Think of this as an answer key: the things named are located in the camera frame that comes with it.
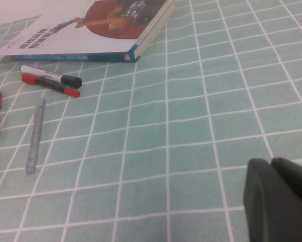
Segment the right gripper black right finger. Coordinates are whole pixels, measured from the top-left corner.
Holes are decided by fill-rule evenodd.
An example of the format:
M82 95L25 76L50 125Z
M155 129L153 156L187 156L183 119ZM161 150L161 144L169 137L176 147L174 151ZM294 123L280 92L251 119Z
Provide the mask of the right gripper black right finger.
M271 160L271 208L302 210L302 166L282 157Z

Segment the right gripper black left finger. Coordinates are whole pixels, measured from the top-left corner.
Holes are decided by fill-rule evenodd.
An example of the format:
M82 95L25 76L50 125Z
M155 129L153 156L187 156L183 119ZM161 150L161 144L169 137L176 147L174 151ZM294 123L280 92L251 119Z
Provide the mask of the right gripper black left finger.
M243 203L250 241L302 241L302 166L249 160Z

